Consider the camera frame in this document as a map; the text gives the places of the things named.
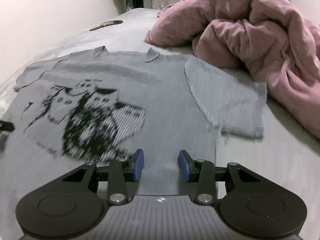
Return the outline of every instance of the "white bed sheet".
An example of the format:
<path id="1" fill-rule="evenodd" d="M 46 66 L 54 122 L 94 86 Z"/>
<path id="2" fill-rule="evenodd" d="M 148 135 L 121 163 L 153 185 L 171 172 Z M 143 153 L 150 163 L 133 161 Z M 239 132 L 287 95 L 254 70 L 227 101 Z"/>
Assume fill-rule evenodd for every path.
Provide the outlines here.
<path id="1" fill-rule="evenodd" d="M 51 59 L 71 52 L 106 46 L 109 51 L 146 52 L 150 47 L 163 54 L 192 54 L 191 47 L 162 49 L 144 43 L 144 37 L 157 21 L 157 10 L 134 9 L 113 19 L 123 20 L 120 25 L 96 31 L 83 30 L 62 41 L 61 44 L 40 54 L 33 61 Z M 19 69 L 0 85 L 0 118 L 15 97 L 15 79 L 23 72 Z M 240 79 L 250 77 L 240 70 L 226 70 Z M 305 240 L 318 240 L 320 235 L 320 145 L 312 135 L 276 101 L 268 99 L 264 109 L 265 136 L 263 140 L 241 137 L 222 138 L 216 155 L 216 165 L 228 162 L 241 165 L 271 181 L 293 191 L 306 203 L 308 217 L 300 236 Z M 219 184 L 219 196 L 225 194 Z"/>

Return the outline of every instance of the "t-shirt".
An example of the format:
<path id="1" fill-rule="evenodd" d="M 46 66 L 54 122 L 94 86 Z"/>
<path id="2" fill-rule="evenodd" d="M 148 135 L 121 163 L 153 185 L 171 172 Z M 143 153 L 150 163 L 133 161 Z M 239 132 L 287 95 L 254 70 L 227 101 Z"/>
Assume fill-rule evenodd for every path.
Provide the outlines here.
<path id="1" fill-rule="evenodd" d="M 243 84 L 189 55 L 99 47 L 33 63 L 17 90 L 4 117 L 16 130 L 0 140 L 3 240 L 22 236 L 14 210 L 25 194 L 83 163 L 105 165 L 141 148 L 144 169 L 139 183 L 127 183 L 129 194 L 192 195 L 180 150 L 214 162 L 221 130 L 263 134 L 266 85 Z"/>

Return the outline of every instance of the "mattress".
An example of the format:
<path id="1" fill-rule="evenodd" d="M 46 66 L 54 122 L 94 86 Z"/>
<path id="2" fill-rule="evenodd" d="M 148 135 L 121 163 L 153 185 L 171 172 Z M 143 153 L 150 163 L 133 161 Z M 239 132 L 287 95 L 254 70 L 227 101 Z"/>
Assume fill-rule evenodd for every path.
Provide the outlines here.
<path id="1" fill-rule="evenodd" d="M 193 54 L 190 46 L 162 49 L 143 42 L 145 34 L 157 21 L 157 12 L 152 9 L 131 10 L 112 19 L 123 20 L 122 24 L 92 32 L 88 30 L 77 32 L 57 46 L 38 55 L 32 62 L 99 46 L 105 46 L 109 51 L 147 52 L 152 47 L 162 54 Z M 13 90 L 16 78 L 24 68 L 19 69 L 0 85 L 0 118 L 16 95 Z M 251 80 L 250 76 L 242 70 L 226 69 L 225 71 L 244 82 Z M 286 109 L 272 98 L 268 98 L 263 121 L 265 134 L 261 140 L 223 135 L 216 155 L 216 166 L 226 166 L 228 162 L 240 163 L 296 193 L 308 208 L 307 220 L 300 236 L 305 240 L 318 240 L 320 235 L 319 141 L 304 130 Z M 219 183 L 218 186 L 218 196 L 223 197 L 224 184 Z"/>

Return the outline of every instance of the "blanket fold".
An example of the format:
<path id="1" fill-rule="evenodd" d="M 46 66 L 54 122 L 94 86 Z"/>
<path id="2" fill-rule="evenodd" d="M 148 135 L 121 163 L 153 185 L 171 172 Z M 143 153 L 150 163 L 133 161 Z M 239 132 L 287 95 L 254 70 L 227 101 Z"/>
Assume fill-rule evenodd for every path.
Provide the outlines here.
<path id="1" fill-rule="evenodd" d="M 320 28 L 287 0 L 181 0 L 161 12 L 145 42 L 192 42 L 218 67 L 242 62 L 257 82 L 320 138 Z"/>

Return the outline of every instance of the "black graphic print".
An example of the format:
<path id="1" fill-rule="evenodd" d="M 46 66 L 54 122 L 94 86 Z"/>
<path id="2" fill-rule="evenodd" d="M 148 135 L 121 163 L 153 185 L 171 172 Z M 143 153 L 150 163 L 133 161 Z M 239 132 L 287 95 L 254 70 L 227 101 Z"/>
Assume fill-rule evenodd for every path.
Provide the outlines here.
<path id="1" fill-rule="evenodd" d="M 98 82 L 84 80 L 73 88 L 53 86 L 44 100 L 29 102 L 21 118 L 32 109 L 37 114 L 25 131 L 46 120 L 64 125 L 62 155 L 97 163 L 129 158 L 131 153 L 119 144 L 141 130 L 145 110 L 120 102 L 119 90 L 99 88 Z M 46 148 L 43 142 L 37 144 Z"/>

